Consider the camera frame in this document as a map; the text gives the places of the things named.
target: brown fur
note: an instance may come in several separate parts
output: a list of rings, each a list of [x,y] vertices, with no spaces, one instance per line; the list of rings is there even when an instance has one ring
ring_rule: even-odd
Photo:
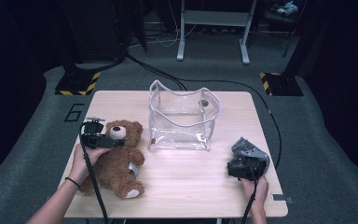
[[[106,136],[109,136],[109,131],[116,126],[126,127],[125,146],[113,148],[109,153],[103,154],[94,164],[93,171],[97,182],[105,188],[112,189],[121,199],[124,199],[132,189],[139,190],[139,197],[145,192],[144,185],[133,178],[129,165],[132,162],[136,166],[141,166],[145,162],[142,151],[135,148],[144,129],[138,121],[116,120],[106,124]],[[93,191],[89,176],[80,186],[80,191]]]

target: table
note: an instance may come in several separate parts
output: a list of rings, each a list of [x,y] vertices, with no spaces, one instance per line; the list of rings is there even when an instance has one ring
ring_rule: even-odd
[[[108,121],[127,119],[144,125],[138,148],[145,154],[138,179],[145,185],[139,198],[120,200],[113,191],[101,188],[107,215],[114,218],[229,218],[242,217],[247,202],[241,182],[227,174],[231,146],[241,136],[266,151],[269,148],[254,101],[249,92],[216,91],[222,111],[216,119],[211,148],[206,150],[147,149],[149,91],[97,91],[87,117]],[[63,172],[68,176],[73,154]],[[282,194],[276,171],[270,163],[266,178],[269,193]],[[284,217],[286,202],[265,203],[267,217]],[[78,192],[65,217],[102,217],[95,194]]]
[[[186,10],[185,0],[182,0],[181,11],[181,33],[177,61],[181,62],[185,54],[185,24],[202,24],[202,25],[223,25],[244,27],[243,38],[239,40],[241,48],[242,62],[249,64],[249,55],[246,48],[246,39],[252,24],[257,0],[252,0],[249,12],[222,12],[222,11],[200,11]]]

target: teddy bear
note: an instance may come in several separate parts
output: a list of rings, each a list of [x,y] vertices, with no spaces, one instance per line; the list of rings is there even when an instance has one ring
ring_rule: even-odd
[[[103,154],[94,164],[93,171],[97,182],[107,189],[112,189],[120,199],[142,195],[145,192],[144,185],[136,180],[137,167],[145,162],[144,153],[136,148],[144,130],[142,124],[122,119],[108,122],[105,128],[106,137],[124,139],[125,142],[124,146],[114,147]],[[81,184],[80,191],[93,191],[90,176]]]

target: hand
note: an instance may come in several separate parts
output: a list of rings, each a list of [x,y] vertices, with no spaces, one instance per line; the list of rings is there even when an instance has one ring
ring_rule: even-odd
[[[86,147],[87,154],[89,154],[89,161],[91,165],[94,165],[98,158],[110,151],[112,148],[97,147],[91,149]],[[77,144],[74,149],[74,161],[72,163],[71,173],[68,175],[71,179],[75,180],[76,183],[81,184],[83,180],[89,175],[87,164],[84,159],[83,148],[80,144]]]
[[[255,182],[241,178],[243,190],[245,191],[245,199],[247,202],[255,190]],[[251,213],[253,223],[267,223],[266,211],[264,210],[264,202],[269,192],[269,182],[264,176],[260,176],[257,183],[255,200],[252,203]]]

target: transparent tote bag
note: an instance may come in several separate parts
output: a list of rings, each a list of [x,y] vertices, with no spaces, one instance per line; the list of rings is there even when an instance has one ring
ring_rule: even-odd
[[[149,149],[209,150],[222,106],[208,89],[174,92],[158,80],[150,86]]]

